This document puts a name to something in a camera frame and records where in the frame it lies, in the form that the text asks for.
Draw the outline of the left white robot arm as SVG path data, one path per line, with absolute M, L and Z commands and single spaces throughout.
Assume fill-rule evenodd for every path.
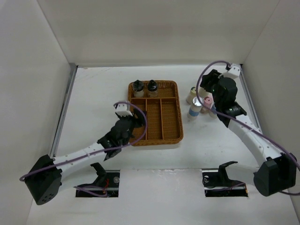
M 130 145 L 136 128 L 147 126 L 147 113 L 140 109 L 116 111 L 119 118 L 111 130 L 92 145 L 61 157 L 41 156 L 28 174 L 21 177 L 35 203 L 43 205 L 60 191 L 75 188 L 95 197 L 107 197 L 107 161 Z

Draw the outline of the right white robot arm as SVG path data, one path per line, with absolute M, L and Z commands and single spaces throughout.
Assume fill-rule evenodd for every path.
M 293 154 L 264 136 L 236 102 L 238 89 L 234 79 L 239 75 L 240 69 L 236 67 L 225 73 L 213 69 L 203 74 L 197 83 L 197 86 L 212 94 L 215 106 L 213 112 L 239 137 L 258 164 L 257 168 L 247 168 L 238 166 L 235 161 L 227 163 L 225 169 L 217 174 L 217 180 L 225 186 L 233 181 L 244 181 L 255 186 L 263 196 L 286 194 L 286 190 L 296 184 L 300 165 Z

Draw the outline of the black cap white spice bottle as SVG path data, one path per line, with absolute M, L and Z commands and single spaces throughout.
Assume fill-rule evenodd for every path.
M 142 98 L 144 96 L 144 84 L 140 80 L 136 80 L 132 84 L 133 95 L 135 98 Z

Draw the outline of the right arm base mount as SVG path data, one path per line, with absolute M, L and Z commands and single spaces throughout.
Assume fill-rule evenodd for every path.
M 245 183 L 228 178 L 226 168 L 237 164 L 237 161 L 229 161 L 218 168 L 202 169 L 202 184 L 206 197 L 248 197 Z

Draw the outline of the black cap brown spice bottle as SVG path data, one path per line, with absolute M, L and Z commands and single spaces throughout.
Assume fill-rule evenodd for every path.
M 157 82 L 154 80 L 150 80 L 147 85 L 147 95 L 150 98 L 157 98 L 158 97 L 158 85 Z

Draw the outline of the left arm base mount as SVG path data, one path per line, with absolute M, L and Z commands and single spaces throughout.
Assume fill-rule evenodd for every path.
M 115 198 L 119 197 L 120 170 L 105 170 L 100 163 L 91 164 L 89 172 L 95 175 L 91 182 L 85 182 L 78 187 L 85 189 L 76 190 L 76 198 Z

